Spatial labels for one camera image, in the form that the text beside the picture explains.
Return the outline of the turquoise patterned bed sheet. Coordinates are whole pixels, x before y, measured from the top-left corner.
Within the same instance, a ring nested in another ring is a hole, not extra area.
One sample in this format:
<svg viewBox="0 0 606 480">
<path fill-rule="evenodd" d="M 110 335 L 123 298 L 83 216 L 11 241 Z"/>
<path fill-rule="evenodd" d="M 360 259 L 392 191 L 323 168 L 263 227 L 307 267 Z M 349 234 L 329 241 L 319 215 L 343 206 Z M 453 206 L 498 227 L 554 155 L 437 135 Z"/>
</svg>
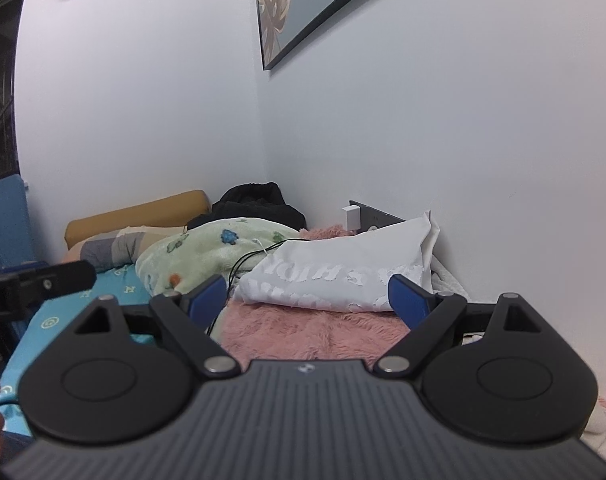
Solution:
<svg viewBox="0 0 606 480">
<path fill-rule="evenodd" d="M 99 296 L 114 296 L 121 306 L 147 304 L 150 295 L 138 278 L 135 267 L 122 266 L 99 273 L 92 289 L 44 302 L 26 324 L 26 329 L 0 376 L 0 413 L 4 431 L 30 437 L 27 422 L 18 406 L 18 383 L 26 368 L 41 351 Z"/>
</svg>

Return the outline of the blue covered chair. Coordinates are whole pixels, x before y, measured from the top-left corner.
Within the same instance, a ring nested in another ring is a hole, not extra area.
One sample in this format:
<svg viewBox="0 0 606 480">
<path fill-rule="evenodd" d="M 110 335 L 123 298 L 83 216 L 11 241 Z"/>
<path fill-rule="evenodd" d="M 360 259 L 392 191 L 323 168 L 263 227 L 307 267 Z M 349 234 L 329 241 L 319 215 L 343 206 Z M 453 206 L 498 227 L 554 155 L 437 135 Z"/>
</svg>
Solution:
<svg viewBox="0 0 606 480">
<path fill-rule="evenodd" d="M 25 183 L 19 174 L 0 180 L 0 269 L 45 264 L 36 252 Z"/>
</svg>

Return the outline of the pink fluffy blanket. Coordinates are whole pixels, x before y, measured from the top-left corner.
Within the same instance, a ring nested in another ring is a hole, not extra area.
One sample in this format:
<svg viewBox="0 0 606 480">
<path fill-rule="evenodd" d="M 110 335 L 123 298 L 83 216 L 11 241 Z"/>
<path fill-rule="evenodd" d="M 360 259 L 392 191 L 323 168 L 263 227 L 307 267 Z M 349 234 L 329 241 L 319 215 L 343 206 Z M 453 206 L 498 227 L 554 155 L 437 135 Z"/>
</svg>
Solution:
<svg viewBox="0 0 606 480">
<path fill-rule="evenodd" d="M 327 240 L 352 236 L 342 226 L 301 230 L 296 240 Z M 283 243 L 269 247 L 267 256 Z M 240 259 L 225 278 L 232 288 L 244 274 Z M 437 260 L 432 259 L 432 292 L 463 288 Z M 262 360 L 363 360 L 373 364 L 408 333 L 393 310 L 383 312 L 335 312 L 273 304 L 244 304 L 232 299 L 220 312 L 212 337 L 242 366 Z"/>
</svg>

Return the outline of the green fleece cartoon blanket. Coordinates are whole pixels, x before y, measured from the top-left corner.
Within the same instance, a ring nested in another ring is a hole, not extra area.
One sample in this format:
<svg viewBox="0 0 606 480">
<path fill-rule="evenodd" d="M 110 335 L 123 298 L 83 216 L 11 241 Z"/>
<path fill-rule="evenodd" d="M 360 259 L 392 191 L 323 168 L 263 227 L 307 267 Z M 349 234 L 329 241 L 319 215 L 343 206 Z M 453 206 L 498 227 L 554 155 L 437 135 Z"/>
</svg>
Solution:
<svg viewBox="0 0 606 480">
<path fill-rule="evenodd" d="M 212 275 L 228 278 L 240 259 L 243 272 L 252 270 L 269 247 L 299 235 L 259 218 L 216 220 L 153 244 L 137 259 L 136 273 L 152 296 L 168 290 L 186 294 Z"/>
</svg>

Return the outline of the white t-shirt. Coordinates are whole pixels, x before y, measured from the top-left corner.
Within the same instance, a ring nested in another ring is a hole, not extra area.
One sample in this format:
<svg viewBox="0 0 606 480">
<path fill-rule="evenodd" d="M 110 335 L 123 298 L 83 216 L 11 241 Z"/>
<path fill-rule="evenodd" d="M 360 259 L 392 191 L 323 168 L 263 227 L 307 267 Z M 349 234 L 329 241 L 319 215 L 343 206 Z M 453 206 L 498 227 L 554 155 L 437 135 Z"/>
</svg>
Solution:
<svg viewBox="0 0 606 480">
<path fill-rule="evenodd" d="M 388 281 L 395 274 L 432 292 L 439 235 L 440 227 L 425 211 L 357 235 L 288 240 L 240 278 L 232 299 L 335 312 L 388 311 Z"/>
</svg>

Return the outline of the tan headboard cushion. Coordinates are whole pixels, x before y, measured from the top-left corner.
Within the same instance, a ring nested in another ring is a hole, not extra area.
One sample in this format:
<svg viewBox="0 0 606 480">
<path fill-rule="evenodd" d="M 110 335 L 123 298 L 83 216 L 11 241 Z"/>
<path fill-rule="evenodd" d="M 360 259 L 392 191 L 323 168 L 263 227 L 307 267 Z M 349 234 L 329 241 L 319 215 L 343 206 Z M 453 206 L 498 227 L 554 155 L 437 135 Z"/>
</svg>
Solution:
<svg viewBox="0 0 606 480">
<path fill-rule="evenodd" d="M 210 210 L 211 203 L 202 190 L 183 192 L 160 200 L 73 220 L 65 229 L 64 240 L 66 246 L 72 248 L 89 237 L 130 226 L 185 226 L 189 220 Z"/>
</svg>

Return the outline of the black clothing pile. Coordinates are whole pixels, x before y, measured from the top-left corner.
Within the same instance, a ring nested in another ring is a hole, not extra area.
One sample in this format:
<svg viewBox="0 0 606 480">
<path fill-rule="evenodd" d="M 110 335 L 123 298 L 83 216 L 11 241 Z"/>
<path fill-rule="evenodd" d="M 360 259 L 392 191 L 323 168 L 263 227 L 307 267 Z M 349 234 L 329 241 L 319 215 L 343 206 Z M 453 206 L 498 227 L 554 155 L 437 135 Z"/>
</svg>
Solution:
<svg viewBox="0 0 606 480">
<path fill-rule="evenodd" d="M 206 214 L 187 223 L 187 229 L 233 218 L 259 218 L 277 222 L 295 231 L 307 228 L 304 214 L 288 205 L 276 182 L 247 183 L 230 188 Z"/>
</svg>

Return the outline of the white wall charger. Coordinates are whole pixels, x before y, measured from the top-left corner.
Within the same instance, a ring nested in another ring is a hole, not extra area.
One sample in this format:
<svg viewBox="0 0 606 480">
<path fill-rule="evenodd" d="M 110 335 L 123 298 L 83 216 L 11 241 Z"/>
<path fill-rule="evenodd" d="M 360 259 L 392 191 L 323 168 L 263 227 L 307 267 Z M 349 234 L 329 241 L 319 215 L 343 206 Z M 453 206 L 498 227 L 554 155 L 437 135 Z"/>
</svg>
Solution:
<svg viewBox="0 0 606 480">
<path fill-rule="evenodd" d="M 350 204 L 342 208 L 343 226 L 346 231 L 358 232 L 361 225 L 361 209 L 358 205 Z"/>
</svg>

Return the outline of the striped pillow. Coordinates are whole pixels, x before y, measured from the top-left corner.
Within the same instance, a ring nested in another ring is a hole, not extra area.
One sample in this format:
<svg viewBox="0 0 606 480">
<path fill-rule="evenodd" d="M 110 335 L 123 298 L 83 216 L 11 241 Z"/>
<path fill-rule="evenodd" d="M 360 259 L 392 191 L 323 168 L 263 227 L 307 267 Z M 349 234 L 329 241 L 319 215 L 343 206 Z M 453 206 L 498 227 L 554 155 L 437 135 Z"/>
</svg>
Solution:
<svg viewBox="0 0 606 480">
<path fill-rule="evenodd" d="M 185 230 L 183 226 L 128 226 L 121 230 L 100 233 L 75 244 L 62 262 L 84 260 L 89 262 L 97 273 L 130 266 L 153 244 L 167 237 L 184 234 Z"/>
</svg>

